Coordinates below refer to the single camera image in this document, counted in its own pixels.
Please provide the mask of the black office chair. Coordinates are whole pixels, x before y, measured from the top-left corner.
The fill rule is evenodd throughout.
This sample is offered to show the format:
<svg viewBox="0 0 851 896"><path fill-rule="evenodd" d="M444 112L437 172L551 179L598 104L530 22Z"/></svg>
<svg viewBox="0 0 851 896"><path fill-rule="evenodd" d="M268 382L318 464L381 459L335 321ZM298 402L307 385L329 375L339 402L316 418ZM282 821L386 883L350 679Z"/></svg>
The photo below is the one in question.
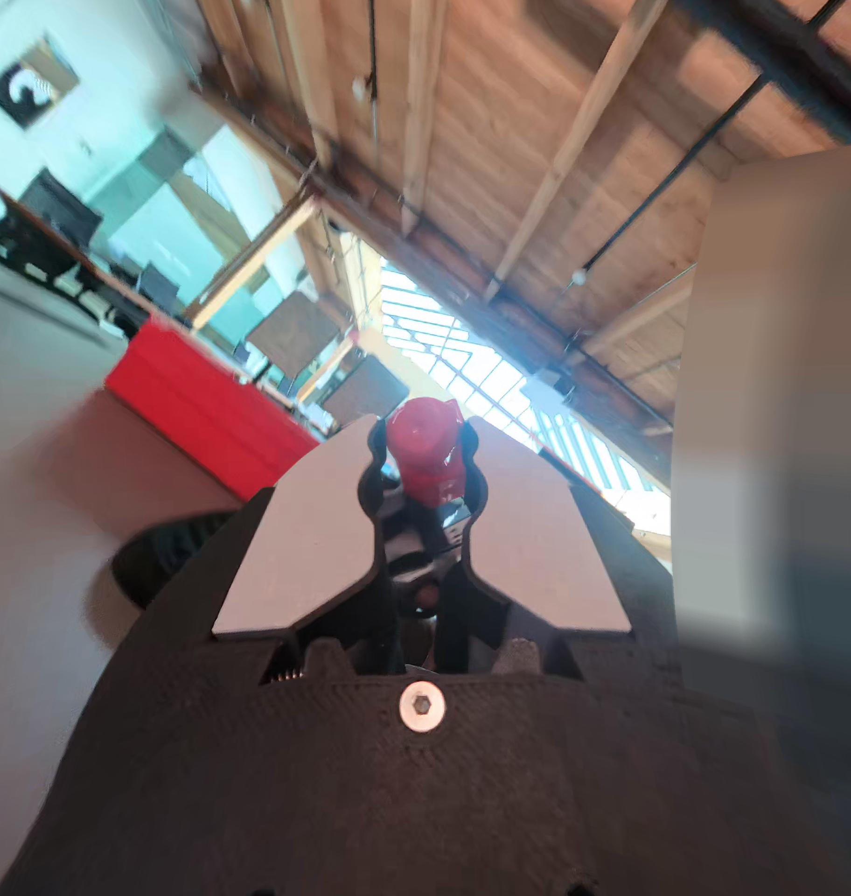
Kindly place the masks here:
<svg viewBox="0 0 851 896"><path fill-rule="evenodd" d="M180 316L182 305L178 298L178 285L165 276L153 263L140 272L136 291L155 307L172 317Z"/></svg>
<svg viewBox="0 0 851 896"><path fill-rule="evenodd" d="M82 251L90 248L103 220L48 168L42 168L28 183L19 202Z"/></svg>

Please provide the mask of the handwritten whiteboard sign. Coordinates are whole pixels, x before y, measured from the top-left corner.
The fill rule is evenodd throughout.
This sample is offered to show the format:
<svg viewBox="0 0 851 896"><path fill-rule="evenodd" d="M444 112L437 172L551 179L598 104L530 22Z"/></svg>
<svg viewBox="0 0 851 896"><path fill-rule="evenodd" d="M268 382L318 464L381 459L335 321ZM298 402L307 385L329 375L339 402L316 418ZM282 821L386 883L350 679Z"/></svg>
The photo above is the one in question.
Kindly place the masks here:
<svg viewBox="0 0 851 896"><path fill-rule="evenodd" d="M245 341L283 375L297 378L341 334L341 328L317 302L295 290L251 330Z"/></svg>
<svg viewBox="0 0 851 896"><path fill-rule="evenodd" d="M367 355L319 402L338 427L366 416L385 420L409 397L409 387L382 361Z"/></svg>

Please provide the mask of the black foam pad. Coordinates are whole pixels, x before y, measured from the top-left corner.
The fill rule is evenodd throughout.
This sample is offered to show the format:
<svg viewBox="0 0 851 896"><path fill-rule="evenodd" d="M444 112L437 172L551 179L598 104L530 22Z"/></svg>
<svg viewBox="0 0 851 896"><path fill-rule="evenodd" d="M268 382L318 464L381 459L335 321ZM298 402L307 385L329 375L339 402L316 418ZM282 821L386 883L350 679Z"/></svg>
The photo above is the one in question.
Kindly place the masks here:
<svg viewBox="0 0 851 896"><path fill-rule="evenodd" d="M135 607L146 610L236 512L203 512L137 533L110 561L118 589Z"/></svg>

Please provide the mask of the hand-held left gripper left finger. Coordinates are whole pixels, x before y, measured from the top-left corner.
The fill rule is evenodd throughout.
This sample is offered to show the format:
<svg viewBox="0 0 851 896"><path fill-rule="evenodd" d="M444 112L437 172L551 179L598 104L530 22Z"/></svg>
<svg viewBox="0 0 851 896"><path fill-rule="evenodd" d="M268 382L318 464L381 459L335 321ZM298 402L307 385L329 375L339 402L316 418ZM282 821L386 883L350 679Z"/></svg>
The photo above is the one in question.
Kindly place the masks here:
<svg viewBox="0 0 851 896"><path fill-rule="evenodd" d="M211 628L218 639L297 633L384 563L385 421L366 414L275 484Z"/></svg>

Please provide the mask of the red plastic knob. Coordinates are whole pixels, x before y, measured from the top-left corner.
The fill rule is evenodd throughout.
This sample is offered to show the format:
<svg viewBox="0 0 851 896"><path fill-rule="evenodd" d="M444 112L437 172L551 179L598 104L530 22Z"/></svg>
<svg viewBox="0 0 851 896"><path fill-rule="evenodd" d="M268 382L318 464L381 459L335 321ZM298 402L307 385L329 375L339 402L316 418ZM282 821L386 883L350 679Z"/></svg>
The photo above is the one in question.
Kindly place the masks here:
<svg viewBox="0 0 851 896"><path fill-rule="evenodd" d="M387 450L406 496L436 510L463 498L466 469L461 433L464 417L455 399L409 399L388 419Z"/></svg>

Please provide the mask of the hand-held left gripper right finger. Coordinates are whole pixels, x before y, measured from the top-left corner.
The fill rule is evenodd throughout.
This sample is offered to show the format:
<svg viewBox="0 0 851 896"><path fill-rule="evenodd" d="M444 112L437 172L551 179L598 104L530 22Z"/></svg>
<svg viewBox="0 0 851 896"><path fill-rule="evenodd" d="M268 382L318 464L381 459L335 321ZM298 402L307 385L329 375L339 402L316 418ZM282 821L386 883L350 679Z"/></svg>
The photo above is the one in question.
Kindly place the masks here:
<svg viewBox="0 0 851 896"><path fill-rule="evenodd" d="M554 630L631 633L566 477L486 420L467 424L487 488L466 535L476 581Z"/></svg>

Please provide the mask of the wooden support post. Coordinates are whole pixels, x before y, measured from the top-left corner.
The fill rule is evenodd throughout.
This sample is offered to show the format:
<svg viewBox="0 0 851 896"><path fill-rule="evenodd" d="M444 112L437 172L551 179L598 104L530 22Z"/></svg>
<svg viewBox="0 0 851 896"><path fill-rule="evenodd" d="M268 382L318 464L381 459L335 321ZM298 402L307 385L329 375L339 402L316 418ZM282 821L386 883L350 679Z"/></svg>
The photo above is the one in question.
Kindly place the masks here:
<svg viewBox="0 0 851 896"><path fill-rule="evenodd" d="M185 326L203 329L271 254L311 218L320 206L319 196L302 189L293 195L263 230L213 276L198 297L185 309Z"/></svg>

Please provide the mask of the red plastic storage bin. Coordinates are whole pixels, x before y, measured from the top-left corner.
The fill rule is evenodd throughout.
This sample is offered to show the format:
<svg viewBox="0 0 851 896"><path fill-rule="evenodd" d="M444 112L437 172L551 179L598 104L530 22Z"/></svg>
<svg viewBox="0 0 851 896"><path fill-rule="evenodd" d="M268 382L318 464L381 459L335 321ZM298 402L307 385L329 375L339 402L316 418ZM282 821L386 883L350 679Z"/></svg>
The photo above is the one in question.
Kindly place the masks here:
<svg viewBox="0 0 851 896"><path fill-rule="evenodd" d="M105 388L231 495L272 487L320 442L182 329L151 317Z"/></svg>

